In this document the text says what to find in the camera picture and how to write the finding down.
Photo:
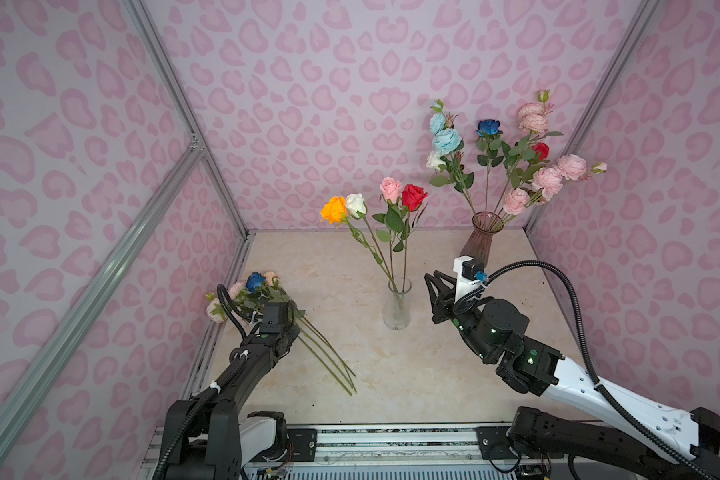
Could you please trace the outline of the blue rose stem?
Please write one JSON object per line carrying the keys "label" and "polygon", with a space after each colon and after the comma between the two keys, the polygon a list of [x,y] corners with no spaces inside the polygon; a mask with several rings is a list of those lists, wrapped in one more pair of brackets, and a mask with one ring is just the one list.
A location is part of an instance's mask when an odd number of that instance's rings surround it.
{"label": "blue rose stem", "polygon": [[476,146],[479,150],[478,163],[485,169],[486,191],[484,209],[488,210],[490,172],[498,167],[505,157],[501,122],[496,119],[480,120],[477,124]]}

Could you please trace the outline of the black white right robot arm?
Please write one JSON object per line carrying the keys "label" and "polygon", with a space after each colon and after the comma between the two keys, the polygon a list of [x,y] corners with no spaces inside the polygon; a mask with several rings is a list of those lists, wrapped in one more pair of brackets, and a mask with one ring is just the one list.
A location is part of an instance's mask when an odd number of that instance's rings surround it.
{"label": "black white right robot arm", "polygon": [[[509,301],[484,294],[500,276],[525,267],[551,272],[565,287],[580,362],[528,336],[527,316]],[[488,274],[483,263],[462,256],[455,259],[452,275],[436,271],[424,279],[433,322],[452,323],[464,344],[483,364],[494,366],[507,386],[573,406],[598,421],[568,421],[520,407],[506,434],[515,448],[595,460],[645,479],[720,479],[720,416],[702,407],[673,408],[600,376],[575,289],[559,268],[523,260]]]}

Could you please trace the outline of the peach rose stem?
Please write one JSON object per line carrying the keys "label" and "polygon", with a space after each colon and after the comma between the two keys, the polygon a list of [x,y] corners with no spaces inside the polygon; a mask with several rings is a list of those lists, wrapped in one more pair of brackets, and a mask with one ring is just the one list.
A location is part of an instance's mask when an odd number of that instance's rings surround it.
{"label": "peach rose stem", "polygon": [[274,271],[267,271],[264,273],[266,283],[270,287],[278,287],[280,284],[279,276]]}

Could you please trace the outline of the aluminium frame profile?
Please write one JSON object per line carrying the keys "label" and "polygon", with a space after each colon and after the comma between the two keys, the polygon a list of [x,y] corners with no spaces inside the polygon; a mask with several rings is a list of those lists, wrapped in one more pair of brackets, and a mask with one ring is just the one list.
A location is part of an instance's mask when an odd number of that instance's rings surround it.
{"label": "aluminium frame profile", "polygon": [[132,479],[240,240],[141,1],[0,1],[0,479]]}
{"label": "aluminium frame profile", "polygon": [[645,38],[652,32],[654,24],[659,20],[664,1],[643,0],[638,4],[624,35],[607,64],[601,79],[583,110],[581,119],[576,124],[563,154],[578,154],[584,141],[592,131],[598,117],[605,108],[611,94],[629,67],[630,61],[636,56]]}

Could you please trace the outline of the purple ribbed glass vase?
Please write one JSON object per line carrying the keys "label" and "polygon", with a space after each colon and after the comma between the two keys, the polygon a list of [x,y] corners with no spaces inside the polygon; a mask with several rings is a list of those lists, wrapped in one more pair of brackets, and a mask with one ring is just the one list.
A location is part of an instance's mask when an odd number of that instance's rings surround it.
{"label": "purple ribbed glass vase", "polygon": [[501,218],[492,212],[481,211],[472,216],[472,233],[461,249],[461,256],[469,256],[487,265],[494,236],[504,228]]}

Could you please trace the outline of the pink rose spray stem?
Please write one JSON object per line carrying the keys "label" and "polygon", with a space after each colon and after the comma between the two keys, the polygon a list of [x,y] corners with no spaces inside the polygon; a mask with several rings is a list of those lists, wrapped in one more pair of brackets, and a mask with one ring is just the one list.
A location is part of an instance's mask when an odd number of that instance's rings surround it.
{"label": "pink rose spray stem", "polygon": [[539,161],[532,146],[539,142],[546,143],[545,140],[550,136],[562,136],[561,132],[550,128],[548,117],[552,110],[549,89],[538,90],[535,101],[527,102],[518,109],[516,123],[520,129],[520,138],[514,143],[504,142],[503,166],[512,188],[529,185],[532,175],[550,163],[550,153],[546,160]]}

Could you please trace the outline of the orange rose stem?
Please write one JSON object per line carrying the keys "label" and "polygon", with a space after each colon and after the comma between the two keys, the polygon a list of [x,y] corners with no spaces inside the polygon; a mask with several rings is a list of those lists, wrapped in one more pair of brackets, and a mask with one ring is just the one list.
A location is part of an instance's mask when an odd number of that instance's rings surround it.
{"label": "orange rose stem", "polygon": [[[393,287],[396,287],[397,284],[393,279],[392,269],[382,252],[367,215],[367,202],[360,193],[350,194],[346,197],[334,196],[320,210],[322,221],[327,221],[330,225],[345,225],[349,228],[352,238],[370,252],[387,280]],[[355,220],[362,221],[366,225],[369,236],[354,225]]]}

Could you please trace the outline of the single pink rose stem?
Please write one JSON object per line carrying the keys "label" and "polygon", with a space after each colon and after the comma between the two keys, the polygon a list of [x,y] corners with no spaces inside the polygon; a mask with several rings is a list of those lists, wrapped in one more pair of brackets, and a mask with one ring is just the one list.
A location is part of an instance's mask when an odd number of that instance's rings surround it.
{"label": "single pink rose stem", "polygon": [[399,279],[395,270],[394,257],[397,252],[397,246],[402,240],[404,233],[404,216],[407,208],[404,206],[404,186],[401,181],[392,177],[385,177],[380,184],[381,199],[384,201],[386,211],[381,214],[375,214],[373,218],[382,223],[386,229],[384,234],[378,231],[379,238],[384,238],[388,246],[388,262],[389,277],[392,289],[395,293],[404,292],[404,280]]}

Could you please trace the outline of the white rose stem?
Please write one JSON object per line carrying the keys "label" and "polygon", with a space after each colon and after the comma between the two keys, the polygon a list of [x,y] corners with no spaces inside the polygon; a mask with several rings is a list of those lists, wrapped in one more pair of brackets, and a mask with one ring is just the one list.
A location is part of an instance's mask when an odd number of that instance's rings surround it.
{"label": "white rose stem", "polygon": [[433,150],[427,156],[426,166],[435,172],[442,172],[446,169],[446,162],[440,152]]}
{"label": "white rose stem", "polygon": [[[389,282],[395,282],[389,264],[368,221],[368,207],[365,198],[360,193],[349,194],[345,200],[345,207],[348,212],[345,223],[350,227],[353,238],[372,254],[377,265],[387,277],[387,280]],[[362,231],[359,227],[355,227],[353,224],[354,220],[361,221],[365,225],[365,230]]]}

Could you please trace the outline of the aluminium frame profile left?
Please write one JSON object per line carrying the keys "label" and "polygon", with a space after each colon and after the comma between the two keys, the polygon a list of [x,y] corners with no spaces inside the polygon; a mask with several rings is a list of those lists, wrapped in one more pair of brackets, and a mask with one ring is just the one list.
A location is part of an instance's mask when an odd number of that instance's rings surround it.
{"label": "aluminium frame profile left", "polygon": [[0,479],[132,479],[240,240],[141,1],[0,1]]}

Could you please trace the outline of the red rose stem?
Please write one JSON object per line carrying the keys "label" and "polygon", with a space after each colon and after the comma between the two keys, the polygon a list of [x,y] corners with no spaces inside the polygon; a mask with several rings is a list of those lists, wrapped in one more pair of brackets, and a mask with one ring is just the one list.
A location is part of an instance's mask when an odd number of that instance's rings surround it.
{"label": "red rose stem", "polygon": [[536,153],[536,157],[539,161],[546,160],[550,153],[549,146],[544,142],[539,142],[533,145],[532,150]]}

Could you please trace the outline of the clear glass vase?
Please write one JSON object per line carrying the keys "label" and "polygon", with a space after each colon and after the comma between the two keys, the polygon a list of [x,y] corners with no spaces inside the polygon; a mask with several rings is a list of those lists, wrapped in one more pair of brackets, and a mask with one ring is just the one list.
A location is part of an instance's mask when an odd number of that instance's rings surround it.
{"label": "clear glass vase", "polygon": [[410,279],[396,280],[387,284],[388,294],[383,311],[384,324],[391,330],[401,331],[411,323]]}

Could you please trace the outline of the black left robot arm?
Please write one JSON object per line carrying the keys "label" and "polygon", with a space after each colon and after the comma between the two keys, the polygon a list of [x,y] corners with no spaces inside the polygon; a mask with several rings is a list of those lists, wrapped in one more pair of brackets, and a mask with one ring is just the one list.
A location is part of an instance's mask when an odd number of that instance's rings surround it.
{"label": "black left robot arm", "polygon": [[240,410],[258,383],[291,350],[301,329],[291,300],[233,298],[219,284],[221,311],[241,334],[229,364],[209,386],[169,408],[154,479],[244,479],[244,466],[261,453],[285,453],[287,427],[279,412]]}

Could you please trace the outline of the aluminium frame profile right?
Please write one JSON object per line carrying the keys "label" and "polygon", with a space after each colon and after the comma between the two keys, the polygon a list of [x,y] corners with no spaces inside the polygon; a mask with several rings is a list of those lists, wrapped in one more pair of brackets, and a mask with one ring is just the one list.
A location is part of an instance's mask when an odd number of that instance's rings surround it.
{"label": "aluminium frame profile right", "polygon": [[607,64],[601,79],[583,110],[581,119],[576,124],[563,154],[578,154],[584,141],[592,131],[598,117],[605,108],[611,94],[629,67],[630,61],[636,56],[645,38],[652,32],[654,24],[659,20],[664,1],[643,0],[638,4],[624,35]]}

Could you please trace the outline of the light blue flower spray stem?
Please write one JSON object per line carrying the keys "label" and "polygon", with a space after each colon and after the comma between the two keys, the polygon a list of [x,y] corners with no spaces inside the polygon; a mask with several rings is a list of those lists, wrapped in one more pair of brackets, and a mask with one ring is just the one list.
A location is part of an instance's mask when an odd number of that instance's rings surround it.
{"label": "light blue flower spray stem", "polygon": [[429,183],[435,187],[452,186],[466,200],[472,214],[477,210],[470,193],[474,185],[475,175],[466,170],[464,165],[465,142],[455,127],[456,115],[445,110],[442,100],[436,99],[432,106],[429,120],[429,131],[432,134],[432,149],[441,153],[446,162],[446,169],[434,172]]}

